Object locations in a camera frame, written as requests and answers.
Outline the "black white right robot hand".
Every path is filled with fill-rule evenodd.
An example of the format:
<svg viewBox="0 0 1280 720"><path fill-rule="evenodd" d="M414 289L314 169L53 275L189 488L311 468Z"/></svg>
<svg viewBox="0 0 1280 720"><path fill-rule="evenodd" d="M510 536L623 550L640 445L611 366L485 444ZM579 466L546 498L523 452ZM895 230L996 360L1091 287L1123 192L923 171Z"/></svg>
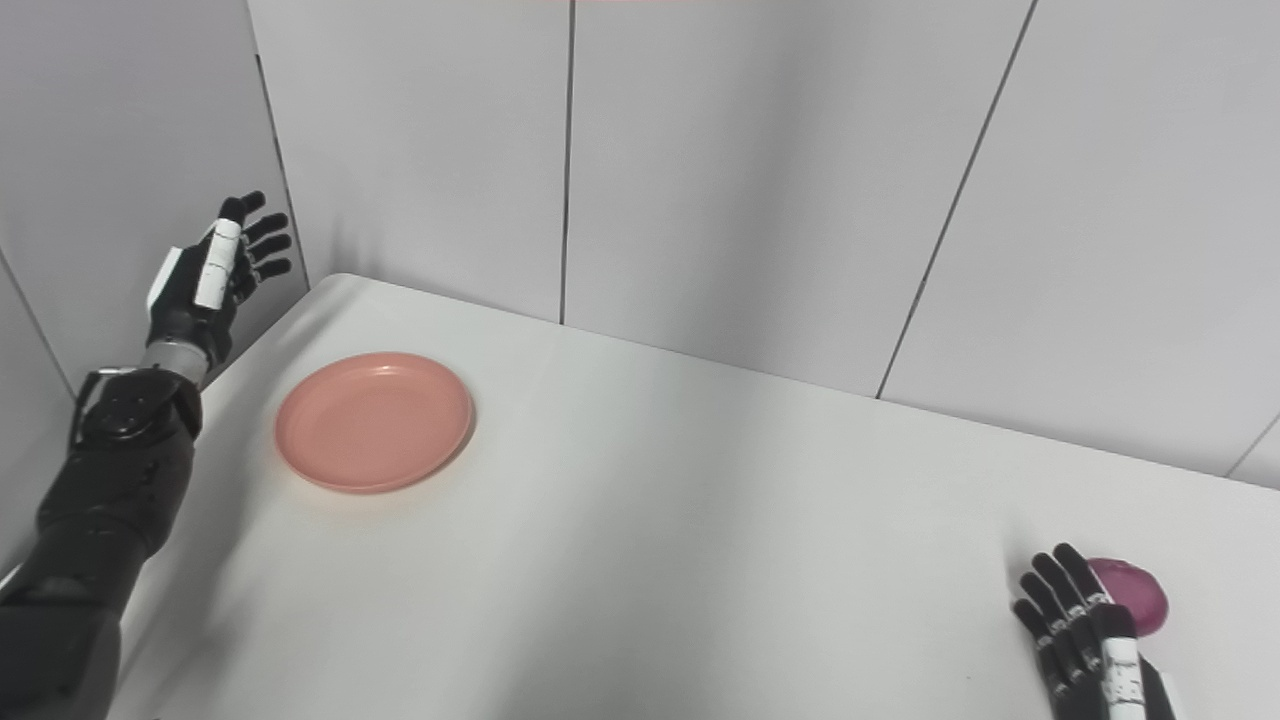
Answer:
<svg viewBox="0 0 1280 720"><path fill-rule="evenodd" d="M1030 638L1055 719L1183 719L1169 675L1140 651L1169 598L1129 562L1087 559L1073 544L1037 553L1011 610Z"/></svg>

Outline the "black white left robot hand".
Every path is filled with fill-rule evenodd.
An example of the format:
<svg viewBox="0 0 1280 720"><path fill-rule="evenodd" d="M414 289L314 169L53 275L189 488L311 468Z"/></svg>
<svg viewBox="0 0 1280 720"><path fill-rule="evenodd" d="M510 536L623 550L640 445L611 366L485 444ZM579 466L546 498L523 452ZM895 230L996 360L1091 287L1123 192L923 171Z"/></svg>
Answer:
<svg viewBox="0 0 1280 720"><path fill-rule="evenodd" d="M196 243L169 250L147 296L148 348L191 347L205 372L227 361L239 306L292 269L291 219L283 211L256 218L266 202L259 190L230 196Z"/></svg>

